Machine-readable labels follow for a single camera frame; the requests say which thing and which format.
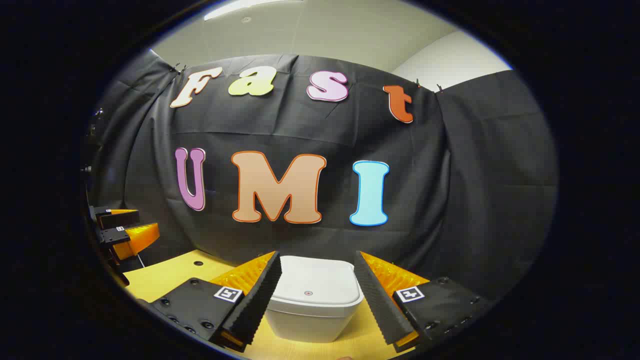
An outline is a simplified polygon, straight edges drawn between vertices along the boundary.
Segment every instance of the pink letter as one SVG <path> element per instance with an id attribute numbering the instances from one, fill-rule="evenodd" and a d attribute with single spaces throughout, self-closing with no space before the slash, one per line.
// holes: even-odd
<path id="1" fill-rule="evenodd" d="M 313 100 L 340 101 L 349 95 L 343 85 L 347 77 L 340 72 L 318 71 L 309 77 L 311 84 L 307 87 L 307 95 Z"/>
<path id="2" fill-rule="evenodd" d="M 202 177 L 202 163 L 206 154 L 202 149 L 191 150 L 191 161 L 193 161 L 193 176 L 195 178 L 196 195 L 193 195 L 187 187 L 187 149 L 180 147 L 175 150 L 175 159 L 178 168 L 178 187 L 184 202 L 195 211 L 204 209 L 204 179 Z"/>

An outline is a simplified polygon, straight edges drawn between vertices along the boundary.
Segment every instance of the black fabric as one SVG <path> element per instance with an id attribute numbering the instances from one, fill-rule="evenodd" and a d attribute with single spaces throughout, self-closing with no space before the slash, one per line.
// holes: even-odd
<path id="1" fill-rule="evenodd" d="M 154 84 L 148 95 L 110 90 L 103 101 L 112 112 L 108 128 L 116 121 L 127 127 L 104 135 L 112 141 L 109 149 L 118 148 L 118 161 L 106 162 L 115 157 L 103 154 L 94 164 L 101 169 L 97 177 L 109 175 L 105 168 L 118 176 L 97 181 L 93 198 L 122 201 L 140 210 L 143 221 L 159 222 L 160 239 L 141 253 L 146 265 L 193 248 L 233 265 L 272 250 L 352 262 L 351 254 L 361 250 L 427 277 L 447 275 L 494 299 L 521 278 L 545 239 L 556 195 L 553 144 L 540 109 L 513 71 L 436 95 L 392 74 L 328 58 L 245 56 L 179 75 L 152 59 L 128 70 L 141 79 L 139 87 Z M 261 65 L 278 71 L 272 92 L 228 94 L 241 71 Z M 190 74 L 213 67 L 223 72 L 193 94 L 190 104 L 169 107 Z M 309 76 L 319 70 L 345 74 L 348 98 L 310 99 Z M 412 123 L 390 114 L 384 85 L 401 85 L 412 97 L 406 105 Z M 180 196 L 178 147 L 207 153 L 203 211 L 192 210 Z M 287 204 L 274 222 L 236 222 L 231 214 L 237 209 L 237 168 L 230 158 L 238 151 L 263 152 L 278 179 L 295 156 L 324 156 L 317 197 L 322 221 L 287 223 Z M 349 221 L 358 200 L 352 170 L 358 160 L 390 166 L 386 224 L 361 227 Z M 190 160 L 187 174 L 193 189 Z M 262 212 L 258 202 L 256 210 Z"/>

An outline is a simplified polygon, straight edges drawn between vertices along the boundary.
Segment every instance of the yellow table surface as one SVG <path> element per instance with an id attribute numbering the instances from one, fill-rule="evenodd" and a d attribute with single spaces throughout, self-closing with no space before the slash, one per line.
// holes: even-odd
<path id="1" fill-rule="evenodd" d="M 202 261 L 196 266 L 194 261 Z M 126 289 L 137 299 L 153 302 L 191 277 L 213 279 L 233 266 L 205 252 L 194 250 L 155 265 L 125 273 L 131 283 Z M 302 343 L 277 337 L 266 317 L 262 318 L 253 343 L 240 356 L 254 360 L 336 360 L 350 356 L 353 360 L 386 360 L 399 354 L 387 345 L 366 299 L 358 306 L 351 321 L 331 343 Z"/>

